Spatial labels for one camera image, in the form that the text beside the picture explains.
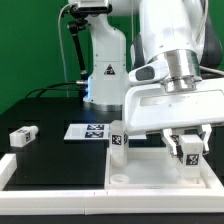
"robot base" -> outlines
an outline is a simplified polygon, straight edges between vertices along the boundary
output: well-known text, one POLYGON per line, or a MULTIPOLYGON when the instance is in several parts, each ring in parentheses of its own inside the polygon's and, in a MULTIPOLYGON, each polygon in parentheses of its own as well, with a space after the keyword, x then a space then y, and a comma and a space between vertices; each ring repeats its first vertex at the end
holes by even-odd
POLYGON ((87 98, 83 99, 84 107, 100 110, 100 111, 121 111, 122 105, 107 105, 107 104, 96 104, 89 101, 87 98))

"black cable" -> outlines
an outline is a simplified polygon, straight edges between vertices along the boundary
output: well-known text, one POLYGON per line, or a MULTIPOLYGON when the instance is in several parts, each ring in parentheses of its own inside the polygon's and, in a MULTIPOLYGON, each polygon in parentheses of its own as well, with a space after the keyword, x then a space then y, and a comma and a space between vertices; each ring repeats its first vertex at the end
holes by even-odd
POLYGON ((77 91, 77 89, 54 89, 54 88, 40 88, 40 89, 34 89, 32 91, 30 91, 26 96, 25 96, 25 99, 27 99, 31 94, 35 93, 35 92, 38 92, 38 91, 44 91, 43 93, 45 93, 46 91, 77 91))
POLYGON ((53 85, 47 86, 46 88, 43 88, 42 90, 40 90, 40 92, 37 94, 36 97, 37 98, 41 97, 50 88, 56 88, 56 87, 68 86, 68 85, 76 85, 76 82, 63 82, 63 83, 57 83, 57 84, 53 84, 53 85))

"metal cylinder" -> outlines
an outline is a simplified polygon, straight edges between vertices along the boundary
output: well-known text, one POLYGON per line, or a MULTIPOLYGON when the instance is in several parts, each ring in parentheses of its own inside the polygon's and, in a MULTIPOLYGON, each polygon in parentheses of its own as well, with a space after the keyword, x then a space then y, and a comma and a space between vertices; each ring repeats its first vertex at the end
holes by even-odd
POLYGON ((173 50, 154 57, 150 62, 166 59, 169 76, 161 81, 167 93, 196 89, 195 79, 200 78, 197 55, 191 50, 173 50))

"black sticker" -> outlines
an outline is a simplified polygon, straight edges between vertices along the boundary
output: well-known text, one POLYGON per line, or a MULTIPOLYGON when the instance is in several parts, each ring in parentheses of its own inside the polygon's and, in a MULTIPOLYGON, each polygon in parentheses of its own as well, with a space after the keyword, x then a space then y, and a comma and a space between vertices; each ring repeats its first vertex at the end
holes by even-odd
POLYGON ((124 135, 124 145, 128 142, 128 136, 125 134, 124 135))
POLYGON ((103 132, 86 132, 85 138, 103 138, 103 132))
POLYGON ((114 69, 112 65, 109 65, 107 67, 107 70, 104 72, 104 75, 115 75, 114 69))
POLYGON ((26 133, 25 136, 26 136, 26 142, 30 141, 30 139, 31 139, 31 134, 30 134, 30 132, 26 133))
POLYGON ((89 124, 88 127, 87 127, 87 130, 90 130, 90 131, 102 131, 104 130, 104 125, 97 125, 97 124, 89 124))
POLYGON ((121 145, 122 137, 120 135, 112 135, 112 144, 121 145))
POLYGON ((187 166, 197 166, 199 164, 199 154, 189 154, 187 155, 187 166))

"white platform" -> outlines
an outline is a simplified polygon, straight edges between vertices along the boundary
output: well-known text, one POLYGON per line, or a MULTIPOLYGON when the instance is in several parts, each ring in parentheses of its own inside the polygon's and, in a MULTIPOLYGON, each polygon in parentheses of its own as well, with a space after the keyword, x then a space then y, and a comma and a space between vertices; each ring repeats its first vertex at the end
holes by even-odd
MULTIPOLYGON (((159 149, 158 152, 155 152, 155 149, 152 149, 150 154, 151 156, 153 154, 162 155, 164 154, 162 150, 159 149)), ((130 153, 129 159, 132 159, 132 156, 136 159, 134 151, 130 153)), ((12 161, 16 165, 13 156, 15 155, 12 155, 6 163, 5 158, 7 157, 0 161, 0 167, 4 166, 3 173, 10 170, 12 161)), ((169 188, 158 189, 156 185, 150 183, 152 188, 147 189, 0 191, 0 215, 223 213, 223 186, 205 161, 203 161, 201 169, 201 179, 206 188, 170 188, 170 185, 169 188)), ((0 184, 4 185, 5 179, 0 179, 0 184)), ((106 180, 106 185, 107 188, 113 187, 109 186, 108 180, 106 180)))
MULTIPOLYGON (((176 167, 167 164, 168 152, 166 148, 131 148, 128 150, 128 163, 124 167, 114 167, 110 163, 108 149, 105 188, 106 189, 193 189, 206 188, 207 180, 203 174, 199 178, 183 179, 179 176, 176 167), (114 175, 121 175, 117 184, 111 183, 114 175), (129 184, 122 183, 122 175, 129 178, 129 184)), ((216 179, 215 174, 203 160, 202 168, 207 175, 216 179)))

